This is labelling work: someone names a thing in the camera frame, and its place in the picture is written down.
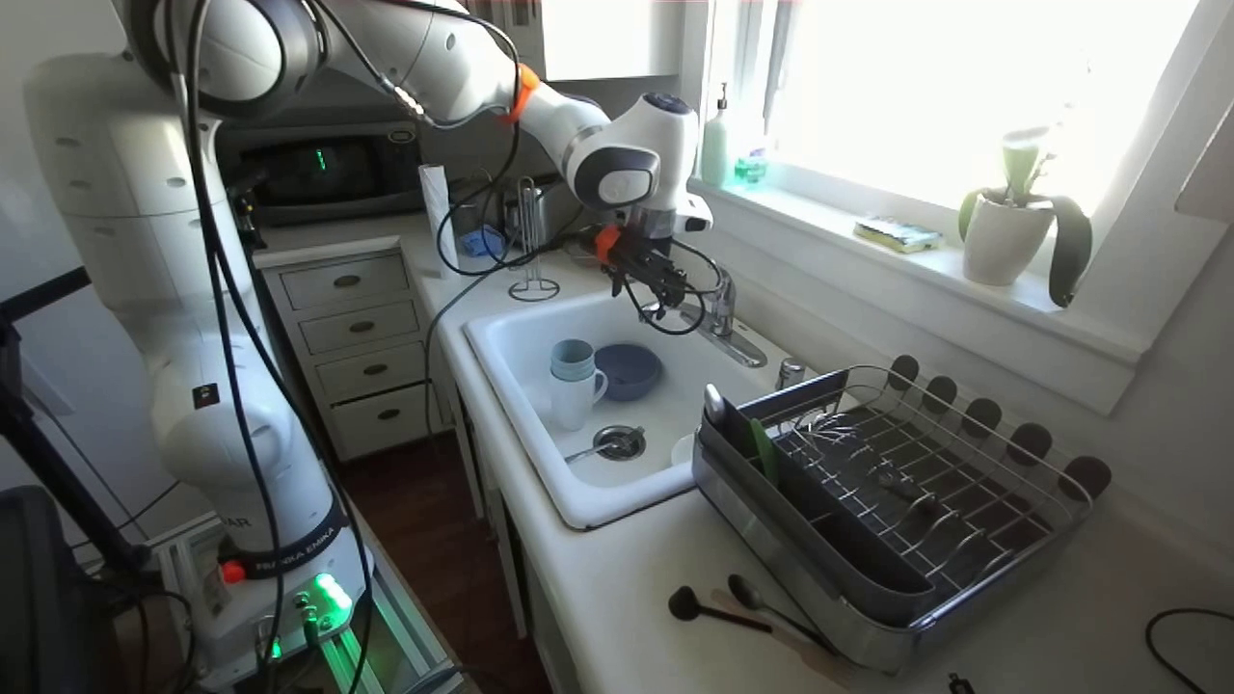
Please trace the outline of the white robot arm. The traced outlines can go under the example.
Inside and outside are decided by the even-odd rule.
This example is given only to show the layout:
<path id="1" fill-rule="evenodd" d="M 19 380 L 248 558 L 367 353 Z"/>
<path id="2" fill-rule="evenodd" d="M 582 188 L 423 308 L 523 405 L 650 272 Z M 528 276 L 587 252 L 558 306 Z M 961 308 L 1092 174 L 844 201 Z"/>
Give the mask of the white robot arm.
<path id="1" fill-rule="evenodd" d="M 217 130 L 286 114 L 322 69 L 430 128 L 522 128 L 578 204 L 650 252 L 708 225 L 686 188 L 698 115 L 684 101 L 646 92 L 610 115 L 561 97 L 459 0 L 130 0 L 121 53 L 36 65 L 23 110 L 41 179 L 92 288 L 150 368 L 171 472 L 212 501 L 225 558 L 257 607 L 356 539 L 244 330 L 244 188 L 218 174 Z"/>

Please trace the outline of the robot base controller box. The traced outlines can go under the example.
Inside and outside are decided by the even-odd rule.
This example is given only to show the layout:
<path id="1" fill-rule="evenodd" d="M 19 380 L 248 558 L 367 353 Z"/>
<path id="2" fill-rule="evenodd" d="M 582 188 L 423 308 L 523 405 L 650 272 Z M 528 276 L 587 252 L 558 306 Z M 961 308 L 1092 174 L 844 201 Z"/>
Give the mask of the robot base controller box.
<path id="1" fill-rule="evenodd" d="M 459 694 L 466 675 L 394 558 L 342 530 L 286 579 L 218 565 L 225 530 L 202 519 L 154 548 L 162 585 L 190 602 L 177 638 L 203 694 Z"/>

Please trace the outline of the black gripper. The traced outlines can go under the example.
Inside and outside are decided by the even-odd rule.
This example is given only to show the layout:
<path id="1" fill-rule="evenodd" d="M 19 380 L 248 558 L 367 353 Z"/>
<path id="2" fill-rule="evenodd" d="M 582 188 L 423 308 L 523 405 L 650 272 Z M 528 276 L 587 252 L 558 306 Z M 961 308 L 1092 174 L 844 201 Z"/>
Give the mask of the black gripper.
<path id="1" fill-rule="evenodd" d="M 669 261 L 668 247 L 655 241 L 645 241 L 640 231 L 622 231 L 617 242 L 604 252 L 604 267 L 617 281 L 640 281 L 646 287 L 658 306 L 680 308 L 686 323 L 708 322 L 708 292 L 686 297 L 686 277 Z"/>

